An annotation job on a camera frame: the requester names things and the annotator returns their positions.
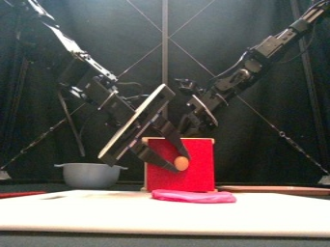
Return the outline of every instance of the orange ball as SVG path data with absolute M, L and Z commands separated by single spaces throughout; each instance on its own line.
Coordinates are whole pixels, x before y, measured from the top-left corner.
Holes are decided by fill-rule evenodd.
M 190 160 L 184 156 L 178 156 L 174 159 L 174 166 L 179 171 L 184 171 L 190 166 Z

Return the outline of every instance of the red box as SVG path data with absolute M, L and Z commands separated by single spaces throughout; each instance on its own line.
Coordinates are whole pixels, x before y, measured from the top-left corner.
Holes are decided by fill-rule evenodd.
M 166 138 L 145 137 L 143 141 L 149 148 L 168 162 L 182 154 Z M 191 155 L 187 170 L 176 174 L 158 165 L 144 165 L 144 189 L 171 189 L 191 192 L 214 191 L 214 139 L 210 138 L 182 138 L 182 142 Z

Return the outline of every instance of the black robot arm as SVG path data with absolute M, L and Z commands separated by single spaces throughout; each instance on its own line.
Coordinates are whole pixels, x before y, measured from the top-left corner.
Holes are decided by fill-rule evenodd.
M 178 81 L 180 89 L 192 93 L 187 103 L 192 111 L 183 116 L 179 125 L 179 131 L 184 136 L 196 135 L 218 125 L 212 116 L 214 110 L 219 106 L 228 105 L 228 100 L 258 81 L 287 49 L 311 30 L 316 21 L 329 14 L 329 10 L 329 0 L 315 3 L 278 35 L 268 36 L 244 51 L 235 65 L 216 76 L 215 83 L 203 94 L 195 82 Z

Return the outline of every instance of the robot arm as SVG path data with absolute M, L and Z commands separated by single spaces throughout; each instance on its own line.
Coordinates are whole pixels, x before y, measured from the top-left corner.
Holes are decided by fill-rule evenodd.
M 176 147 L 178 152 L 190 159 L 190 154 L 180 141 L 180 135 L 171 122 L 163 117 L 162 111 L 174 97 L 174 92 L 166 84 L 160 85 L 155 92 L 147 97 L 140 106 L 135 109 L 125 99 L 119 95 L 115 87 L 116 76 L 92 59 L 87 51 L 81 50 L 77 43 L 71 40 L 59 30 L 55 18 L 47 13 L 36 0 L 4 0 L 27 18 L 37 18 L 40 22 L 52 30 L 65 50 L 73 58 L 83 61 L 92 67 L 99 76 L 83 87 L 68 86 L 68 91 L 81 100 L 105 111 L 113 122 L 117 123 L 117 132 L 99 153 L 97 158 L 108 165 L 113 165 L 125 151 L 132 151 L 136 156 L 148 163 L 162 166 L 171 172 L 179 172 L 175 166 L 164 160 L 145 144 L 140 138 L 147 127 L 153 129 L 166 137 L 168 142 Z M 68 122 L 72 120 L 65 112 Z
M 179 80 L 180 89 L 191 91 L 192 98 L 187 105 L 192 111 L 183 116 L 179 131 L 190 136 L 218 125 L 211 112 L 219 106 L 228 105 L 228 100 L 251 86 L 268 71 L 286 50 L 311 30 L 315 22 L 329 14 L 330 1 L 315 3 L 302 17 L 276 35 L 268 36 L 258 45 L 247 49 L 235 65 L 216 76 L 211 88 L 202 89 L 190 80 Z

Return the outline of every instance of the flat board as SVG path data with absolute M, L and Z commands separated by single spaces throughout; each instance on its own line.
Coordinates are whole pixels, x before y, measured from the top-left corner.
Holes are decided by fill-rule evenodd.
M 0 231 L 330 237 L 330 202 L 236 193 L 232 204 L 151 199 L 147 192 L 73 190 L 0 200 Z

